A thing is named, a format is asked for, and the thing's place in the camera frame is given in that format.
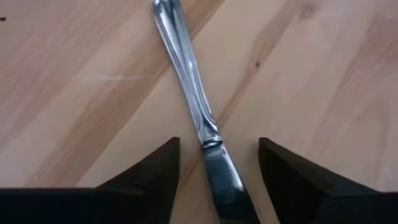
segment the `metal handle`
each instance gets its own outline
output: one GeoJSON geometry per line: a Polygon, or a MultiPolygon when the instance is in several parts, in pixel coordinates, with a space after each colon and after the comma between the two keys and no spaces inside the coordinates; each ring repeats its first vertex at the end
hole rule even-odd
{"type": "Polygon", "coordinates": [[[179,0],[152,0],[154,17],[187,99],[205,158],[220,223],[258,224],[249,194],[221,140],[205,91],[179,0]]]}

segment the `knife handle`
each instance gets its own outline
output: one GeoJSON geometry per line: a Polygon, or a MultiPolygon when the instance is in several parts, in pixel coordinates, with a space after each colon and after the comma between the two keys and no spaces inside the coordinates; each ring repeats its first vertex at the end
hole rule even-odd
{"type": "Polygon", "coordinates": [[[153,0],[152,10],[166,49],[177,72],[182,90],[203,148],[221,143],[200,80],[197,60],[179,0],[153,0]]]}

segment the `light wood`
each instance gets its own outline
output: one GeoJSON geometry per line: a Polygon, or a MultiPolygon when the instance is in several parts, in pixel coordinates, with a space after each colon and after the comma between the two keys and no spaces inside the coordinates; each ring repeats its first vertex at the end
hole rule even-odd
{"type": "MultiPolygon", "coordinates": [[[[208,99],[264,223],[273,141],[398,190],[398,1],[184,0],[208,99]]],[[[0,1],[0,186],[96,186],[172,136],[172,223],[216,223],[149,0],[0,1]]]]}

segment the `wood grain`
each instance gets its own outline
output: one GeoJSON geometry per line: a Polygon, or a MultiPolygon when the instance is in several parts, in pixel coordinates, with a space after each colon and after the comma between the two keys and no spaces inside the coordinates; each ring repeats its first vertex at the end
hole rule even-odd
{"type": "MultiPolygon", "coordinates": [[[[203,85],[264,223],[269,137],[398,190],[395,0],[182,0],[203,85]]],[[[172,136],[172,223],[216,223],[195,130],[148,0],[0,1],[0,186],[96,186],[172,136]]]]}

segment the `knife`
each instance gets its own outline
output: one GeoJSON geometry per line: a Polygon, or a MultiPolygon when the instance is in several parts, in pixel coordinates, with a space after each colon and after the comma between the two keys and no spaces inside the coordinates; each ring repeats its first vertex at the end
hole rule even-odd
{"type": "Polygon", "coordinates": [[[211,115],[180,1],[152,0],[152,10],[197,130],[220,223],[260,223],[211,115]]]}

